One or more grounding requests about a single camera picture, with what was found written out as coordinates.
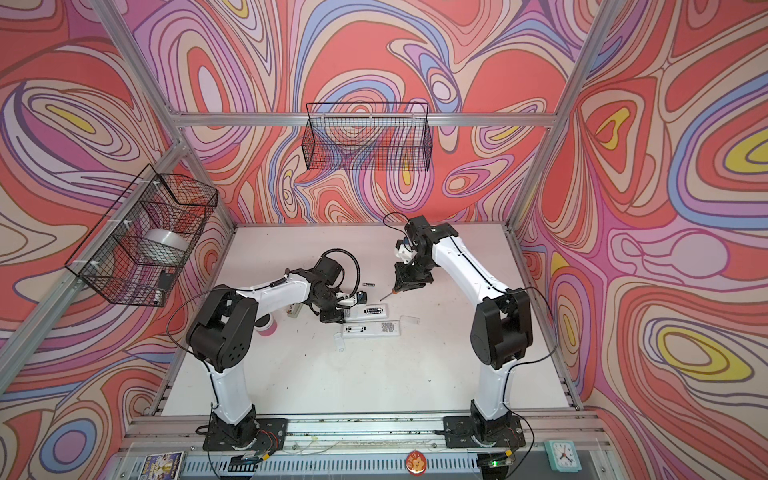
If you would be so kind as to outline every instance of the clock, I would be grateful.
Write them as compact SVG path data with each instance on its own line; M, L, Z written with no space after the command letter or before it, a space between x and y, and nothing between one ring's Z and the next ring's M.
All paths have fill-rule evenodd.
M544 445L549 457L549 466L556 472L578 472L581 462L578 460L576 445L570 440L549 440Z

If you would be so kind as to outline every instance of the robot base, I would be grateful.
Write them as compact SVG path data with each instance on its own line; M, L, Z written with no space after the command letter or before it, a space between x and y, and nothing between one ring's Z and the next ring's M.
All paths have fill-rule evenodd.
M285 444L288 419L257 419L256 409L251 407L248 415L237 425L230 425L216 415L208 423L203 450L208 452L232 452L256 450L274 452L282 450Z
M525 434L520 417L507 412L496 420L486 420L480 415L472 401L469 416L443 417L445 446L449 449L476 447L504 447L515 451L525 446Z

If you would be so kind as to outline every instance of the black mounting plate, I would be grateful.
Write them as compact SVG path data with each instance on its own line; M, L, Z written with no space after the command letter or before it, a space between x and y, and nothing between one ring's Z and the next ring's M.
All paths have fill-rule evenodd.
M205 435L205 441L203 442L203 450L208 452L235 452L232 445L229 443L228 438L217 428L216 416L213 415L210 423L208 424L208 433ZM257 419L259 422L259 433L256 436L256 442L253 446L249 447L249 451L266 452L267 449L282 450L285 445L286 428L288 427L288 419ZM265 432L272 432L275 436L269 435ZM275 439L277 439L277 448L274 448Z
M469 415L464 417L443 417L442 429L446 432L456 432L445 436L445 446L449 449L476 449L478 447L504 447L517 450L525 446L525 434L520 425L520 417L511 415L509 428L484 439L484 445L479 445L472 436L475 434L474 420Z

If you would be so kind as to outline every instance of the clock face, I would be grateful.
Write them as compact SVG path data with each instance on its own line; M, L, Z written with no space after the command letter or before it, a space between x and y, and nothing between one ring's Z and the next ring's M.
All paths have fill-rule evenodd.
M576 452L570 442L552 442L554 463L560 468L573 468L578 465Z

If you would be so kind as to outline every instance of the psychedelic wallpaper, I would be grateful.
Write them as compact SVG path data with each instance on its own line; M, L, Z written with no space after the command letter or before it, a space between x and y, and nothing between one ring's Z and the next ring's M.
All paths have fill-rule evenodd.
M170 141L86 1L0 2L0 45L1 348ZM1 479L99 475L168 368L168 316L207 284L228 234L209 221L163 309L81 293L0 396Z
M426 101L433 112L552 112L590 2L129 4L123 18L172 108L301 112L311 101ZM306 172L302 128L187 138L238 223L505 220L542 128L433 129L426 172Z
M632 478L768 477L768 4L632 0L516 225Z

